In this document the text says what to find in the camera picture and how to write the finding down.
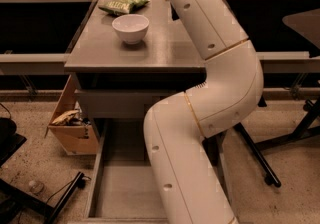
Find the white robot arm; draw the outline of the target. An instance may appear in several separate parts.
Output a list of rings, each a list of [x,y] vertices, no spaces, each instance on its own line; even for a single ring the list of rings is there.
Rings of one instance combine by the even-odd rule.
[[[240,123],[257,106],[263,72],[224,0],[170,0],[204,61],[203,84],[157,102],[144,137],[169,224],[238,224],[203,140]]]

